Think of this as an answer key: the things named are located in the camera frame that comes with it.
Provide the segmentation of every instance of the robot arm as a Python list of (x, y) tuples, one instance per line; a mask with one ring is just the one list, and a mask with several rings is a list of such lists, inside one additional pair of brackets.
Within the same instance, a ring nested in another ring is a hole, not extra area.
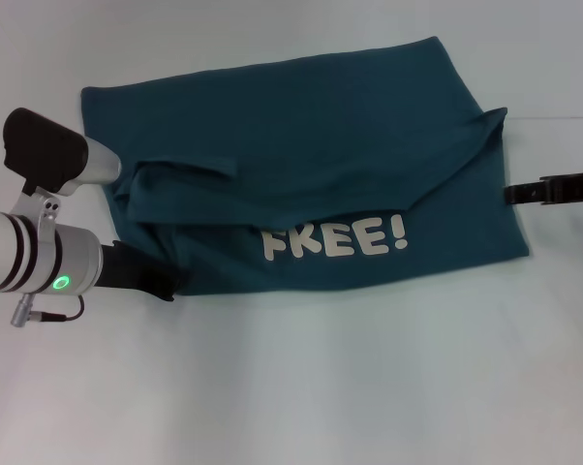
[(117, 179), (121, 164), (111, 150), (25, 108), (10, 114), (3, 136), (6, 167), (25, 179), (12, 211), (0, 213), (0, 292), (24, 294), (14, 326), (30, 319), (35, 294), (81, 295), (103, 286), (173, 300), (185, 278), (174, 266), (56, 223), (61, 201), (54, 194)]

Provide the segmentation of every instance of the black ring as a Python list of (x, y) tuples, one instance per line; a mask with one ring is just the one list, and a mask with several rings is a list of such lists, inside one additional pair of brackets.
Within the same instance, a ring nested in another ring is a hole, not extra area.
[(4, 291), (4, 293), (12, 293), (20, 289), (22, 285), (26, 283), (33, 274), (33, 270), (35, 269), (36, 263), (38, 262), (38, 233), (36, 232), (36, 229), (33, 226), (33, 223), (31, 223), (31, 220), (29, 220), (29, 218), (22, 215), (18, 215), (17, 218), (20, 221), (22, 221), (22, 224), (29, 233), (29, 242), (31, 243), (31, 254), (29, 255), (29, 263), (27, 264), (27, 267), (24, 270), (24, 274), (22, 275), (20, 280), (16, 283), (15, 286)]
[(59, 268), (61, 268), (61, 262), (63, 261), (63, 244), (61, 243), (61, 236), (59, 232), (55, 231), (55, 265), (50, 272), (50, 276), (42, 286), (34, 291), (32, 294), (38, 294), (46, 290), (48, 286), (55, 280), (59, 274)]
[(22, 256), (24, 255), (24, 241), (22, 240), (22, 231), (20, 230), (18, 222), (12, 218), (11, 215), (3, 212), (0, 213), (10, 220), (10, 223), (12, 223), (12, 226), (14, 227), (14, 232), (16, 233), (16, 256), (14, 258), (14, 264), (12, 265), (12, 270), (10, 271), (10, 274), (8, 274), (8, 277), (0, 284), (1, 291), (14, 280), (16, 274), (20, 270)]

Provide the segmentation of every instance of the folded shirt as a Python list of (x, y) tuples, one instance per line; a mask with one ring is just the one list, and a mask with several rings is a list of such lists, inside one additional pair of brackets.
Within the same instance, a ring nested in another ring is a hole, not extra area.
[(122, 240), (183, 294), (369, 286), (528, 255), (505, 205), (506, 109), (437, 38), (82, 91), (123, 166)]

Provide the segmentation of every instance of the green indicator light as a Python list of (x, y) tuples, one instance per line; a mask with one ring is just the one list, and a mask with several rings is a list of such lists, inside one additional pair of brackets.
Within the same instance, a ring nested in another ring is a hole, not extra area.
[(70, 276), (60, 276), (52, 283), (52, 287), (56, 290), (65, 288), (70, 284)]

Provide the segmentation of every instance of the white background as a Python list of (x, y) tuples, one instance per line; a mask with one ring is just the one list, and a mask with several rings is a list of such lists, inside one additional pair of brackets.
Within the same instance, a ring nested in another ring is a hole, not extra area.
[[(16, 107), (80, 131), (86, 85), (433, 35), (509, 108), (512, 183), (583, 171), (583, 0), (0, 0), (0, 210)], [(64, 206), (114, 238), (97, 189)], [(96, 289), (25, 329), (0, 294), (0, 465), (583, 465), (583, 204), (518, 213), (529, 259), (361, 291)]]

